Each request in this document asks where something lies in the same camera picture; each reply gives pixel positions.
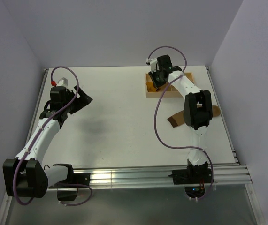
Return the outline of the yellow sock with brown cuff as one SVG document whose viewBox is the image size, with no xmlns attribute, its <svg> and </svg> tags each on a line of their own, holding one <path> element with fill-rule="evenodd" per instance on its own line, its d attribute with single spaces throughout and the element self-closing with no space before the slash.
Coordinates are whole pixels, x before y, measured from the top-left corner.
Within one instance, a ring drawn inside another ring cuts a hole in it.
<svg viewBox="0 0 268 225">
<path fill-rule="evenodd" d="M 159 92 L 160 88 L 156 88 L 152 82 L 146 82 L 146 88 L 148 92 Z"/>
</svg>

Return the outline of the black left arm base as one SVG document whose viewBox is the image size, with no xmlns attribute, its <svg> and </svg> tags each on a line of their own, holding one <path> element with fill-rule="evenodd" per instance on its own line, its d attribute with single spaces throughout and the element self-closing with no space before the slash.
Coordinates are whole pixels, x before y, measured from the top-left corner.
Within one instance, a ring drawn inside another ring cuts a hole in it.
<svg viewBox="0 0 268 225">
<path fill-rule="evenodd" d="M 90 178 L 91 174 L 88 172 L 75 173 L 72 175 L 71 179 L 59 181 L 51 185 L 49 188 L 50 189 L 75 188 L 74 191 L 57 190 L 57 199 L 59 203 L 65 204 L 67 206 L 78 206 L 88 202 L 92 197 L 93 190 L 90 187 Z M 86 188 L 89 190 L 88 197 L 83 202 L 68 203 L 75 201 L 80 188 Z"/>
</svg>

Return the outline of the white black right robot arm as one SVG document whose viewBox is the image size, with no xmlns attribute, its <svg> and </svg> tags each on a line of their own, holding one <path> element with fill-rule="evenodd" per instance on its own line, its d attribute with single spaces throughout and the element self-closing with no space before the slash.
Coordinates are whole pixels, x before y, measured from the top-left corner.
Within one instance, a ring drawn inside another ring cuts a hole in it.
<svg viewBox="0 0 268 225">
<path fill-rule="evenodd" d="M 190 129 L 191 145 L 188 164 L 194 167 L 187 171 L 187 179 L 196 183 L 203 177 L 199 167 L 207 163 L 206 132 L 213 117 L 211 93 L 202 90 L 190 81 L 179 66 L 172 65 L 169 55 L 146 60 L 151 71 L 148 75 L 156 88 L 174 86 L 184 98 L 184 122 Z"/>
</svg>

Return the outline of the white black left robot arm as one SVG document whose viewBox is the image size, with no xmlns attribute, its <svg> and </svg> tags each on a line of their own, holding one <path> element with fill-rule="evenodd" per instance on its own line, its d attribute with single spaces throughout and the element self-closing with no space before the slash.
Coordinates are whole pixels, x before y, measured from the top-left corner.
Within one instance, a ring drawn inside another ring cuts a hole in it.
<svg viewBox="0 0 268 225">
<path fill-rule="evenodd" d="M 60 131 L 69 114 L 89 105 L 92 98 L 81 88 L 78 93 L 64 86 L 52 87 L 50 99 L 39 116 L 38 126 L 28 143 L 14 159 L 3 163 L 3 175 L 8 196 L 41 198 L 46 190 L 60 183 L 64 187 L 74 184 L 71 164 L 54 164 L 44 170 L 41 162 L 55 135 Z"/>
</svg>

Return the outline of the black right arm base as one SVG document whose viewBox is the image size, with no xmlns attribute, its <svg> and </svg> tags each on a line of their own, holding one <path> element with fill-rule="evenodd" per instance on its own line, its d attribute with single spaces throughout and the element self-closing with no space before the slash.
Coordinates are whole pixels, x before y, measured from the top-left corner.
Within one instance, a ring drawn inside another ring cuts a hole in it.
<svg viewBox="0 0 268 225">
<path fill-rule="evenodd" d="M 206 194 L 205 185 L 209 184 L 207 190 L 210 190 L 214 181 L 212 169 L 209 168 L 207 162 L 202 165 L 189 163 L 186 169 L 172 170 L 169 177 L 172 178 L 174 185 L 192 185 L 184 189 L 188 197 L 195 200 L 204 197 Z"/>
</svg>

